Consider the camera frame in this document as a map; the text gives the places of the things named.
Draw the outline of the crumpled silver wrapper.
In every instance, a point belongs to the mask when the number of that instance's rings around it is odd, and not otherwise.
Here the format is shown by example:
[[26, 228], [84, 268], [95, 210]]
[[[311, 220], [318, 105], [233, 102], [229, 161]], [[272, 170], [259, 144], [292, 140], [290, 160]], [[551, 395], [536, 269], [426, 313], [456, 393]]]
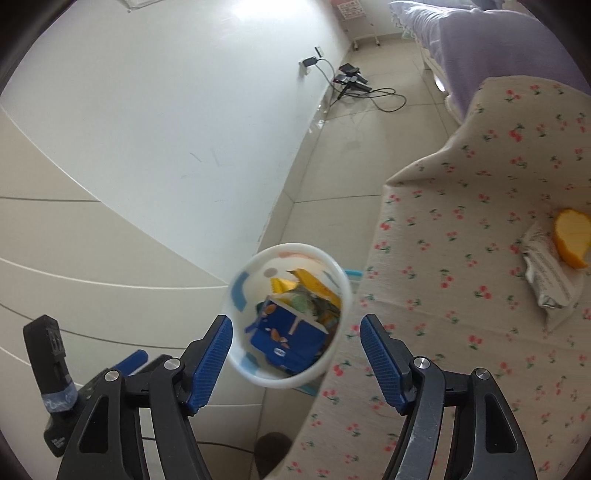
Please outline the crumpled silver wrapper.
[[583, 292], [585, 274], [559, 258], [549, 232], [535, 222], [522, 238], [525, 277], [539, 307], [548, 310], [574, 308]]

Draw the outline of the yellow snack wrapper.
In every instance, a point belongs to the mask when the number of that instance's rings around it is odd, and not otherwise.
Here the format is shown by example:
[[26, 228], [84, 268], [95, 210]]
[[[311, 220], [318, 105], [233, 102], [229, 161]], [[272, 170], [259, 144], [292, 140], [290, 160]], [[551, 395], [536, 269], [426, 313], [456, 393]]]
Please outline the yellow snack wrapper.
[[273, 277], [270, 287], [273, 299], [289, 306], [305, 318], [328, 328], [339, 322], [342, 300], [308, 270], [290, 270], [294, 280]]

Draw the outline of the black device on floor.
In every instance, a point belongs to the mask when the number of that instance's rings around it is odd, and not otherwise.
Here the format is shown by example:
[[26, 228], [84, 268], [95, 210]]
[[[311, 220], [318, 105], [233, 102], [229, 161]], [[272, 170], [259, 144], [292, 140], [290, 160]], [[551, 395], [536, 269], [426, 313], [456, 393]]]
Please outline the black device on floor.
[[[399, 93], [394, 87], [374, 88], [369, 80], [363, 76], [359, 67], [352, 64], [342, 64], [329, 80], [332, 87], [332, 98], [329, 107], [342, 103], [345, 99], [363, 100], [370, 102], [377, 111], [393, 114], [402, 110], [408, 103], [405, 95]], [[383, 107], [382, 100], [393, 100], [396, 105], [393, 108]]]

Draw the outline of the cherry print bed sheet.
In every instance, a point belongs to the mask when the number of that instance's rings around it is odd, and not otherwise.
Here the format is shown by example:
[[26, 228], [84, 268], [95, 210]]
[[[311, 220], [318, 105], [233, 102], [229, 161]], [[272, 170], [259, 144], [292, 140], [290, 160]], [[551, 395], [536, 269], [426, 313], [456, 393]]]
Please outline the cherry print bed sheet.
[[394, 174], [353, 309], [311, 414], [276, 479], [379, 479], [403, 420], [360, 342], [363, 315], [445, 370], [488, 369], [542, 479], [590, 438], [590, 296], [549, 326], [522, 239], [590, 209], [590, 98], [551, 80], [492, 78], [438, 152]]

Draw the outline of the purple quilt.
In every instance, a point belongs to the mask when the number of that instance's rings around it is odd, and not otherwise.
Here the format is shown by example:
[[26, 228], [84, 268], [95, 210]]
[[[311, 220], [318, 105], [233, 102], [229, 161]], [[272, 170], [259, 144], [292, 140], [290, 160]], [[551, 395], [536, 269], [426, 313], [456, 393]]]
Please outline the purple quilt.
[[588, 81], [565, 46], [532, 16], [416, 1], [394, 1], [390, 9], [441, 67], [460, 120], [465, 119], [474, 95], [489, 77], [539, 77], [590, 92]]

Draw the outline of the round yellow cracker piece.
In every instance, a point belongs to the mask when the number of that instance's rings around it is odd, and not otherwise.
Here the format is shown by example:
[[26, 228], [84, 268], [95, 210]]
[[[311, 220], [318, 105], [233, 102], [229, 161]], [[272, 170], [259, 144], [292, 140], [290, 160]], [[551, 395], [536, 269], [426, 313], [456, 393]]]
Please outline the round yellow cracker piece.
[[591, 224], [585, 213], [564, 209], [554, 220], [553, 240], [560, 258], [573, 269], [588, 267]]

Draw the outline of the white cartoon trash bin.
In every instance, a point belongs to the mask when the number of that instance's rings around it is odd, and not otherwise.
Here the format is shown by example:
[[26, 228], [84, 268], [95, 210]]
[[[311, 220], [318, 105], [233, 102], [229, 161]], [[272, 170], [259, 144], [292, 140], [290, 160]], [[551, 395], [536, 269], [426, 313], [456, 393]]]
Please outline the white cartoon trash bin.
[[321, 249], [264, 249], [238, 271], [222, 301], [233, 325], [228, 359], [254, 385], [301, 388], [328, 370], [352, 302], [345, 270]]

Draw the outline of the white rolling cart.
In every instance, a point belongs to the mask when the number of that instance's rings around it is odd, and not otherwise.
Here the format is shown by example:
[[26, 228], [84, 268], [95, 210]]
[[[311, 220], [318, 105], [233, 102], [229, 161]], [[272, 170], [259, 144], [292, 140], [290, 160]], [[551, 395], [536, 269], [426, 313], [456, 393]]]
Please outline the white rolling cart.
[[377, 36], [375, 23], [363, 8], [361, 1], [334, 0], [331, 4], [355, 51], [358, 51], [367, 42], [373, 42], [377, 47], [382, 46]]

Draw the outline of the blue biscuit box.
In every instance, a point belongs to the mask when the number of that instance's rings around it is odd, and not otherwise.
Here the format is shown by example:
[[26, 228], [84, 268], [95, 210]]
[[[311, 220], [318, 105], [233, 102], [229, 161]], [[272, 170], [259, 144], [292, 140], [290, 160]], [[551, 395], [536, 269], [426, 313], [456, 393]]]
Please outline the blue biscuit box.
[[329, 332], [322, 324], [308, 320], [272, 296], [259, 304], [257, 312], [245, 334], [252, 347], [274, 367], [300, 374], [324, 352]]

